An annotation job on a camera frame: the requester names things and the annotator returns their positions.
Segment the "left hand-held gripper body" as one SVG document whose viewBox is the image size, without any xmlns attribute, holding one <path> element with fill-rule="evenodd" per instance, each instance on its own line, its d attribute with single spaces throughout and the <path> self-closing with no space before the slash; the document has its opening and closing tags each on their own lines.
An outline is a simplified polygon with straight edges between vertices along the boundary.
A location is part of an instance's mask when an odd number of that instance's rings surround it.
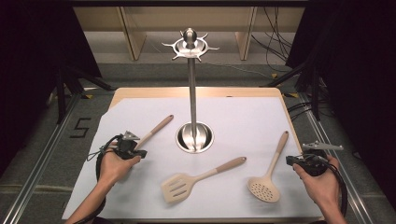
<svg viewBox="0 0 396 224">
<path fill-rule="evenodd" d="M 134 156 L 137 140 L 139 140 L 139 137 L 129 131 L 120 134 L 117 138 L 116 154 L 124 160 L 131 159 Z"/>
</svg>

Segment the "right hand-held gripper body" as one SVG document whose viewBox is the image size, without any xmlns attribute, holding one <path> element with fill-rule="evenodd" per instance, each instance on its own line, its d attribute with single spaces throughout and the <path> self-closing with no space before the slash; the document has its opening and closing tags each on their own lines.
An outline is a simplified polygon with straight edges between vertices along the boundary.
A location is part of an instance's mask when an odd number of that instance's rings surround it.
<svg viewBox="0 0 396 224">
<path fill-rule="evenodd" d="M 319 141 L 302 144 L 302 154 L 295 159 L 295 163 L 299 164 L 311 176 L 319 176 L 324 174 L 330 166 L 326 150 L 343 149 L 342 146 L 320 143 Z"/>
</svg>

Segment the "beige spoon with wooden handle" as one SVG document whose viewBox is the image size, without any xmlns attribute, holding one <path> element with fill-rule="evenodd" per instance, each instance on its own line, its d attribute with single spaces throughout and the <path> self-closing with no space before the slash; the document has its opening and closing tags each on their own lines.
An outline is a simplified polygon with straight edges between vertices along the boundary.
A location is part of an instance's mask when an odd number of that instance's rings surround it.
<svg viewBox="0 0 396 224">
<path fill-rule="evenodd" d="M 155 133 L 160 131 L 163 127 L 165 127 L 170 121 L 172 121 L 174 115 L 169 115 L 165 119 L 163 119 L 159 124 L 157 124 L 149 133 L 147 133 L 136 145 L 135 150 L 141 148 Z"/>
</svg>

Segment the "beige perforated skimmer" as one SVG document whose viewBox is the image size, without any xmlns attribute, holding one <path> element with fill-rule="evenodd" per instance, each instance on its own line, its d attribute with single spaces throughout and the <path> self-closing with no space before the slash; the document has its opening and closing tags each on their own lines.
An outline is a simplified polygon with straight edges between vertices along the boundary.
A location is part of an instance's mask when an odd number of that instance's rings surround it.
<svg viewBox="0 0 396 224">
<path fill-rule="evenodd" d="M 275 170 L 276 163 L 280 154 L 282 153 L 287 141 L 289 139 L 289 132 L 285 131 L 281 134 L 278 141 L 276 152 L 271 160 L 266 174 L 263 177 L 251 177 L 247 182 L 249 191 L 259 200 L 266 203 L 276 203 L 280 199 L 280 192 L 273 183 L 272 175 Z"/>
</svg>

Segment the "beige slotted spatula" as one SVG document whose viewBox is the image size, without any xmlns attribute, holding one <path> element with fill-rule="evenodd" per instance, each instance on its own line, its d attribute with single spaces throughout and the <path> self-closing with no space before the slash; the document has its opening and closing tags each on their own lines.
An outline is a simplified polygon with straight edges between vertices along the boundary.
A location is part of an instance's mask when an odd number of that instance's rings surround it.
<svg viewBox="0 0 396 224">
<path fill-rule="evenodd" d="M 182 202 L 191 195 L 192 189 L 197 182 L 209 178 L 212 175 L 217 175 L 231 170 L 245 163 L 246 161 L 246 157 L 238 157 L 196 176 L 188 174 L 175 174 L 161 183 L 163 198 L 167 203 Z"/>
</svg>

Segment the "metal utensil stand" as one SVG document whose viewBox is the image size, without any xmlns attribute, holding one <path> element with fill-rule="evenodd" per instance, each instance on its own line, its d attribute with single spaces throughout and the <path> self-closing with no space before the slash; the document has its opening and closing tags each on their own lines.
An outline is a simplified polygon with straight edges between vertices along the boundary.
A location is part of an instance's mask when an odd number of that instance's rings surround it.
<svg viewBox="0 0 396 224">
<path fill-rule="evenodd" d="M 180 35 L 181 38 L 175 43 L 164 44 L 173 49 L 176 54 L 174 60 L 185 58 L 188 66 L 191 121 L 177 130 L 176 139 L 180 149 L 197 154 L 210 148 L 214 141 L 214 133 L 207 124 L 197 120 L 195 63 L 201 61 L 201 57 L 209 50 L 217 50 L 217 48 L 210 48 L 205 41 L 206 35 L 199 37 L 192 28 L 181 31 Z"/>
</svg>

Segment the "person's right hand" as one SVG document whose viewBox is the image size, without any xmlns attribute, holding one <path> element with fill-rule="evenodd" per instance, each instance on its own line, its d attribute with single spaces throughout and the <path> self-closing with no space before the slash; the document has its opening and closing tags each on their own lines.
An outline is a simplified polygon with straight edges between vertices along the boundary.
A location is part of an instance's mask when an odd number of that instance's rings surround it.
<svg viewBox="0 0 396 224">
<path fill-rule="evenodd" d="M 308 196 L 321 210 L 338 209 L 339 184 L 332 171 L 311 176 L 298 164 L 293 164 L 292 168 L 303 181 Z"/>
</svg>

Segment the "person's left hand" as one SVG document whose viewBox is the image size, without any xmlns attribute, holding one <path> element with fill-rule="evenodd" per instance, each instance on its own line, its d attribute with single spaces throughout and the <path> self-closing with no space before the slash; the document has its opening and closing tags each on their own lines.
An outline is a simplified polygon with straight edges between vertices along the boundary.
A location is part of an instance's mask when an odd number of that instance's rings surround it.
<svg viewBox="0 0 396 224">
<path fill-rule="evenodd" d="M 130 169 L 141 161 L 140 156 L 124 160 L 119 157 L 112 148 L 108 147 L 102 158 L 99 186 L 112 187 L 130 171 Z"/>
</svg>

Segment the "white paper sheet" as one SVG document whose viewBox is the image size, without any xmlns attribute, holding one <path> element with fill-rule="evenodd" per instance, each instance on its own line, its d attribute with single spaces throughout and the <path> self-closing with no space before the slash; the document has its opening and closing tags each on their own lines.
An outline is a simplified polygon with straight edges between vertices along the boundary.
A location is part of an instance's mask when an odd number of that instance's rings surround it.
<svg viewBox="0 0 396 224">
<path fill-rule="evenodd" d="M 173 120 L 143 148 L 147 157 L 107 194 L 101 215 L 108 219 L 142 221 L 183 219 L 243 220 L 245 218 L 314 218 L 321 213 L 286 157 L 299 152 L 290 136 L 273 171 L 280 192 L 276 203 L 257 199 L 248 189 L 251 177 L 263 177 L 283 132 L 293 132 L 289 116 L 278 97 L 203 97 L 197 101 L 197 118 L 214 132 L 211 147 L 190 154 L 177 146 L 177 129 L 190 119 L 186 98 L 123 99 L 101 118 L 91 150 L 97 151 L 111 137 L 131 131 L 146 135 L 169 115 Z M 161 183 L 174 174 L 200 175 L 237 157 L 247 161 L 230 171 L 199 181 L 180 203 L 166 203 Z"/>
</svg>

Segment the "black metal stand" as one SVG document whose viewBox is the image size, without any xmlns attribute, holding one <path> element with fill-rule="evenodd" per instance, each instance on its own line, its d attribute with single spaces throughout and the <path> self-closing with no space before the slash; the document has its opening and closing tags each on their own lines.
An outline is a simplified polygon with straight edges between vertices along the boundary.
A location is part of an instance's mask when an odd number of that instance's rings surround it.
<svg viewBox="0 0 396 224">
<path fill-rule="evenodd" d="M 116 88 L 106 84 L 103 80 L 98 77 L 94 77 L 85 73 L 81 69 L 77 69 L 73 66 L 63 66 L 60 68 L 56 75 L 56 91 L 58 96 L 58 123 L 61 123 L 66 116 L 66 100 L 65 90 L 67 87 L 72 94 L 82 94 L 84 92 L 83 87 L 80 83 L 80 79 L 83 78 L 88 80 L 92 84 L 102 88 L 106 91 L 114 91 Z"/>
<path fill-rule="evenodd" d="M 296 84 L 295 89 L 297 92 L 303 92 L 307 89 L 311 90 L 311 109 L 316 120 L 320 120 L 318 112 L 318 92 L 319 92 L 319 76 L 320 69 L 312 62 L 304 62 L 295 68 L 291 69 L 284 76 L 277 78 L 276 80 L 266 84 L 268 88 L 274 88 L 284 81 L 300 75 Z"/>
</svg>

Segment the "dark curtain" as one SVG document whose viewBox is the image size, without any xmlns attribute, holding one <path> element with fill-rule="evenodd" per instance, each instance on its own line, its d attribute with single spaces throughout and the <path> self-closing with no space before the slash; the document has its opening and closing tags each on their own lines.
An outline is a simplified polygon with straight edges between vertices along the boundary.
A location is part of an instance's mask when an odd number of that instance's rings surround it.
<svg viewBox="0 0 396 224">
<path fill-rule="evenodd" d="M 287 65 L 316 66 L 355 150 L 396 209 L 396 0 L 307 0 Z"/>
<path fill-rule="evenodd" d="M 75 10 L 51 1 L 0 0 L 0 176 L 33 130 L 64 66 L 101 76 Z"/>
</svg>

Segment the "light wooden shelf unit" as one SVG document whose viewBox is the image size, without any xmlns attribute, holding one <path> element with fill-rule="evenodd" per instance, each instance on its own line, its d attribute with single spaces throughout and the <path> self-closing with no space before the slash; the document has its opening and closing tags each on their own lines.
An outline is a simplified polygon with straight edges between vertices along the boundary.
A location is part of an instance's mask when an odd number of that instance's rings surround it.
<svg viewBox="0 0 396 224">
<path fill-rule="evenodd" d="M 248 58 L 250 35 L 277 28 L 294 33 L 302 7 L 75 7 L 86 32 L 122 32 L 130 58 L 139 59 L 148 32 L 233 32 L 240 59 Z"/>
</svg>

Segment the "aluminium floor rail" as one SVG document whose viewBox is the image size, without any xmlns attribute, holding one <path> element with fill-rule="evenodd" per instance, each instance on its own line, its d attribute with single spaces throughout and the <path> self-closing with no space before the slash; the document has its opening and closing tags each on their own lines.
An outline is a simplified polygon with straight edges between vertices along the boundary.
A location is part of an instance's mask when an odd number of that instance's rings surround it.
<svg viewBox="0 0 396 224">
<path fill-rule="evenodd" d="M 64 113 L 64 116 L 58 120 L 54 126 L 54 129 L 52 130 L 46 145 L 42 148 L 38 159 L 35 161 L 35 166 L 30 170 L 27 179 L 17 190 L 18 194 L 7 210 L 5 217 L 0 221 L 1 224 L 18 224 L 35 191 L 37 183 L 43 175 L 50 158 L 61 139 L 61 136 L 70 120 L 73 110 L 78 104 L 79 99 L 79 94 L 71 96 L 69 103 L 66 106 L 66 112 Z"/>
<path fill-rule="evenodd" d="M 312 111 L 307 111 L 307 117 L 318 141 L 323 144 L 331 144 L 332 142 L 329 138 L 329 135 L 326 133 L 321 121 L 316 119 Z M 367 206 L 365 205 L 362 197 L 359 195 L 356 185 L 352 182 L 350 174 L 347 172 L 347 168 L 343 164 L 343 160 L 340 158 L 342 150 L 326 149 L 326 152 L 339 160 L 339 171 L 346 183 L 348 206 L 353 211 L 355 218 L 359 224 L 373 224 L 373 219 L 367 210 Z"/>
</svg>

